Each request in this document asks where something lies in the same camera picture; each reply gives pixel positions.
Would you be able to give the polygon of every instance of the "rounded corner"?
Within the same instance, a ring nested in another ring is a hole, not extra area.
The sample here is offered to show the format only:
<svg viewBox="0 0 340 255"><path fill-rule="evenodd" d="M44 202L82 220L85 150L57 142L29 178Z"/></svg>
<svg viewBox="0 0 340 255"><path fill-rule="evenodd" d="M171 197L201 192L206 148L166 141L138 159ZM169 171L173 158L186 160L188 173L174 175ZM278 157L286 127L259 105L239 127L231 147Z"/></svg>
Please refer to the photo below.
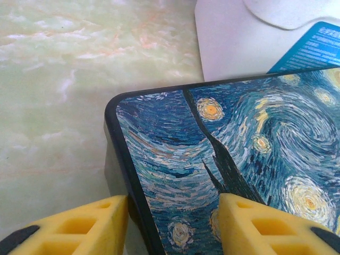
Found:
<svg viewBox="0 0 340 255"><path fill-rule="evenodd" d="M116 96L114 96L110 101L107 103L105 107L105 117L107 116L108 112L116 112L118 104L123 101L125 98L127 98L128 93L121 93Z"/></svg>

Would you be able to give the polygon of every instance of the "green marble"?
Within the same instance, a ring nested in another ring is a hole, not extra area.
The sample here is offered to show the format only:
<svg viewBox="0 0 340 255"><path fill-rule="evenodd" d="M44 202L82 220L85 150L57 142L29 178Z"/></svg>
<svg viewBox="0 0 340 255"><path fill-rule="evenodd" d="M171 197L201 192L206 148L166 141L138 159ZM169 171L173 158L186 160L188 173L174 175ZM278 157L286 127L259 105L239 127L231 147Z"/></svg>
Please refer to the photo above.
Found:
<svg viewBox="0 0 340 255"><path fill-rule="evenodd" d="M109 196L105 106L203 81L195 3L0 2L0 239Z"/></svg>

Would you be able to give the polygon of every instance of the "smartphone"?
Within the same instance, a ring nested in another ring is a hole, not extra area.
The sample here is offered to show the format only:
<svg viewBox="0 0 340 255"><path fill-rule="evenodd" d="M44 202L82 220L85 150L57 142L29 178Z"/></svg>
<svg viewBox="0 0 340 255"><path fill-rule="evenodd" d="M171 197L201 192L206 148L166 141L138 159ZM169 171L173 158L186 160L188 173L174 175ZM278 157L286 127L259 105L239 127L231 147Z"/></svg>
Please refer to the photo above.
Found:
<svg viewBox="0 0 340 255"><path fill-rule="evenodd" d="M223 254L225 192L340 234L340 68L124 93L105 121L151 254Z"/></svg>

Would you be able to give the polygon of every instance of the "white object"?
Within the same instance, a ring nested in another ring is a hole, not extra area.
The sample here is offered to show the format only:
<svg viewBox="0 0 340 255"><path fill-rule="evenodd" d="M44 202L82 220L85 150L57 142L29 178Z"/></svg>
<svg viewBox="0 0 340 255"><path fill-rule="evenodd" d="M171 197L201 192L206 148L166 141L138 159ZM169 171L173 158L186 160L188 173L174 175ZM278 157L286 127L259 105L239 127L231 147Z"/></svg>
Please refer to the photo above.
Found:
<svg viewBox="0 0 340 255"><path fill-rule="evenodd" d="M340 0L198 0L195 19L205 81L247 77L267 73L316 23L340 26Z"/></svg>

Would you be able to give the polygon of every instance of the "painted sky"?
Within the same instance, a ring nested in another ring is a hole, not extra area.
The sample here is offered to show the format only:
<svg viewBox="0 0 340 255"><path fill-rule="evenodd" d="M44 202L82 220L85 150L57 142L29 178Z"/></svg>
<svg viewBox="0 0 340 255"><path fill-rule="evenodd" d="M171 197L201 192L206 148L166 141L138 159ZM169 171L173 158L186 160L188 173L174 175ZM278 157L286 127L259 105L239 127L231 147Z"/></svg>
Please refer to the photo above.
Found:
<svg viewBox="0 0 340 255"><path fill-rule="evenodd" d="M266 203L339 234L340 69L190 92L205 126ZM222 178L183 92L125 99L117 115L165 250L222 254L218 192L202 160Z"/></svg>

